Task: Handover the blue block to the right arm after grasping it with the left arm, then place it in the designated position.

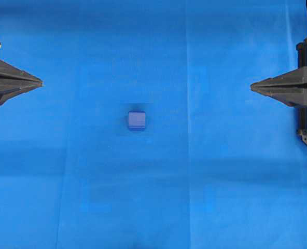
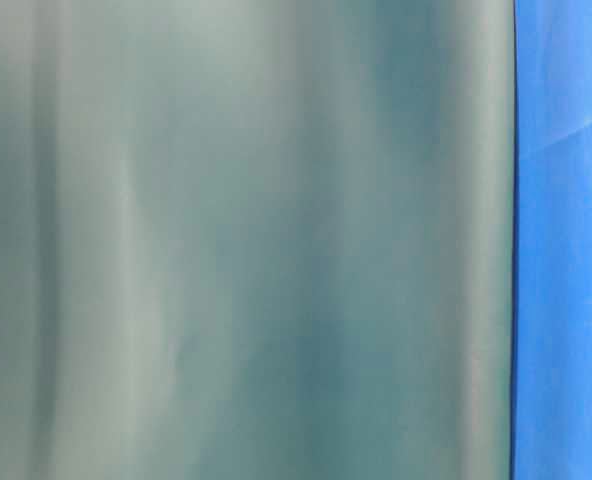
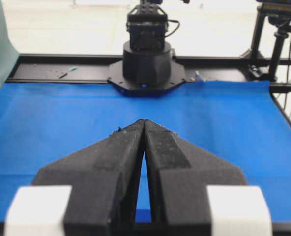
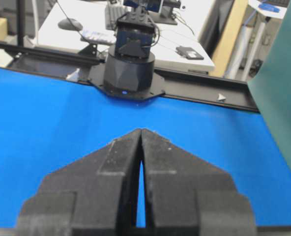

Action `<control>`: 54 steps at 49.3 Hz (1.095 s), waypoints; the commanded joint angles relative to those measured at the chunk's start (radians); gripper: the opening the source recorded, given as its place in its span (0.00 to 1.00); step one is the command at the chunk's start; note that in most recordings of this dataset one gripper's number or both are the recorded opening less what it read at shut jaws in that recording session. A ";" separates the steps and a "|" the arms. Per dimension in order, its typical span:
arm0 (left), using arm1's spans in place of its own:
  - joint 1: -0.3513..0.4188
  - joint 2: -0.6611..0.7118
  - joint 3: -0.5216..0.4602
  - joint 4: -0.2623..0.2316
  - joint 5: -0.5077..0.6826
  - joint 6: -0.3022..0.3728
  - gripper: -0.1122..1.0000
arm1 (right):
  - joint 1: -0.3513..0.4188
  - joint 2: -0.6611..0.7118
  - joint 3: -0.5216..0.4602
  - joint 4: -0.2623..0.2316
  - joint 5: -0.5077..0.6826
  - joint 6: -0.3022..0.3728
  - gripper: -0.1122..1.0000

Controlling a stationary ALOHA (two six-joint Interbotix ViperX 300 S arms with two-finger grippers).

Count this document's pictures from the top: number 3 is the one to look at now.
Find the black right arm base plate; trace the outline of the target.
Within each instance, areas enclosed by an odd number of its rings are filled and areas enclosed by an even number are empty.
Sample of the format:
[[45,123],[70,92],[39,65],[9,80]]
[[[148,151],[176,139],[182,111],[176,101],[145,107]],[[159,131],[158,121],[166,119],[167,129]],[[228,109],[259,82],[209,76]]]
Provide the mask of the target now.
[[109,66],[108,82],[125,96],[161,96],[174,88],[188,83],[183,65],[171,61],[168,71],[149,72],[145,69],[130,69],[131,78],[124,75],[123,62]]

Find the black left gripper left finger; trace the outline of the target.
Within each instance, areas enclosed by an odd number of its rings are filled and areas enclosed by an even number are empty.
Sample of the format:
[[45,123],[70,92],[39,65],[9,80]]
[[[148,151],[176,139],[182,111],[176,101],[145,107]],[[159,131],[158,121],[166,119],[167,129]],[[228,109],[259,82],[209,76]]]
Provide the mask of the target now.
[[142,119],[42,167],[17,190],[7,236],[109,236],[135,219],[143,158]]

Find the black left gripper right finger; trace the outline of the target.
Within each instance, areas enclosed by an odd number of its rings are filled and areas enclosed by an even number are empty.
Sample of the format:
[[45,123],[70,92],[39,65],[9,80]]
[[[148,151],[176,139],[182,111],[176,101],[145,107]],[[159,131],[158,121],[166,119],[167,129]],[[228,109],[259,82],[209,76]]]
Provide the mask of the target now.
[[270,212],[239,167],[145,121],[154,218],[169,236],[270,236]]

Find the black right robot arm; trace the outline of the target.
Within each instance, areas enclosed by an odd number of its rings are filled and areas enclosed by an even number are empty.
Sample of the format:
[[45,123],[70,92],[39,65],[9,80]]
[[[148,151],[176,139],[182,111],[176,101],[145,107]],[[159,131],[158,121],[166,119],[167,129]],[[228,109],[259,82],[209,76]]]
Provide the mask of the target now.
[[184,67],[172,61],[172,48],[166,42],[171,19],[161,4],[161,0],[142,0],[127,14],[123,76],[140,86],[156,87],[185,78]]

